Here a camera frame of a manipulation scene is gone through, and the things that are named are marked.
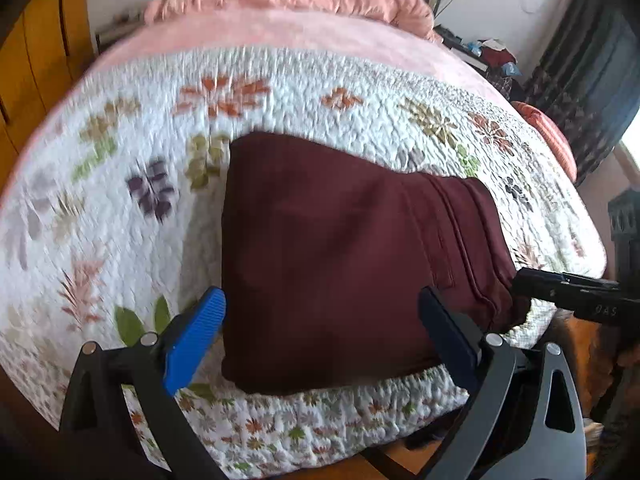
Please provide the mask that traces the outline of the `maroon pants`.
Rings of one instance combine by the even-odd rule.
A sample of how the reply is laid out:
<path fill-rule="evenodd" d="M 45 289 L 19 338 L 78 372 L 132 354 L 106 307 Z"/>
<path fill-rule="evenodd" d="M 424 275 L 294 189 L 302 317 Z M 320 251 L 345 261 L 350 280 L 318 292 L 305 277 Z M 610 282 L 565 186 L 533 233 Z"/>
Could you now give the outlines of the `maroon pants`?
<path fill-rule="evenodd" d="M 253 132 L 230 148 L 221 217 L 224 378 L 248 393 L 370 384 L 438 363 L 423 287 L 482 330 L 530 303 L 488 188 L 402 174 L 316 142 Z"/>

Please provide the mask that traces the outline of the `white floral quilt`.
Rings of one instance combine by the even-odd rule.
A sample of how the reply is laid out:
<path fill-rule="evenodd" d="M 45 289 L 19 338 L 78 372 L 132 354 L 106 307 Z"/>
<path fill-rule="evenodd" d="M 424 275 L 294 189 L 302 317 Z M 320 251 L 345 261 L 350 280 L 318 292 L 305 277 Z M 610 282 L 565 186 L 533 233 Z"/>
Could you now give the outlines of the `white floral quilt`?
<path fill-rule="evenodd" d="M 162 332 L 209 286 L 224 327 L 176 396 L 235 479 L 326 466 L 466 398 L 421 287 L 511 344 L 554 309 L 523 266 L 597 278 L 596 227 L 509 105 L 363 58 L 195 49 L 85 77 L 1 202 L 1 364 L 50 424 L 81 345 Z"/>

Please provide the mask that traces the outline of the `dark patterned curtain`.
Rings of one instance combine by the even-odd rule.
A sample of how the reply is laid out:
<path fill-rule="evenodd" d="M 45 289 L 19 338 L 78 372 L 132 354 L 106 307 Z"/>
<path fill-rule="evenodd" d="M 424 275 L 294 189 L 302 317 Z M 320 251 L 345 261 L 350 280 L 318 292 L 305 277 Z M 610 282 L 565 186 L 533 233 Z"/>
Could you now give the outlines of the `dark patterned curtain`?
<path fill-rule="evenodd" d="M 614 0 L 572 0 L 525 86 L 557 125 L 582 183 L 620 143 L 639 109 L 639 35 Z"/>

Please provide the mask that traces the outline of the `cluttered bedside table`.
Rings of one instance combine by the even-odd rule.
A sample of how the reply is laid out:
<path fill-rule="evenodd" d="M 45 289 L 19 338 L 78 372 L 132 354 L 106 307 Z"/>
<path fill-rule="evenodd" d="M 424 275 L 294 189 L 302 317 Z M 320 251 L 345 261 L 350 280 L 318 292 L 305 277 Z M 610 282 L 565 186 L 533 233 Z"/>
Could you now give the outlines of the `cluttered bedside table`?
<path fill-rule="evenodd" d="M 523 101 L 525 92 L 518 82 L 522 72 L 516 57 L 495 39 L 464 42 L 442 25 L 435 27 L 444 46 L 474 68 L 508 101 Z"/>

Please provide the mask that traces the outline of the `orange wooden wardrobe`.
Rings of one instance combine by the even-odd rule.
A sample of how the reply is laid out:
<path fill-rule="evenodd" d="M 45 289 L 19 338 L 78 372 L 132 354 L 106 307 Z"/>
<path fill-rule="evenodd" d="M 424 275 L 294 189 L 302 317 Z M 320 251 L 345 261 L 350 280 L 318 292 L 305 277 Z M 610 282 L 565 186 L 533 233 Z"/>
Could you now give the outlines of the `orange wooden wardrobe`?
<path fill-rule="evenodd" d="M 87 0 L 1 0 L 1 183 L 94 60 Z"/>

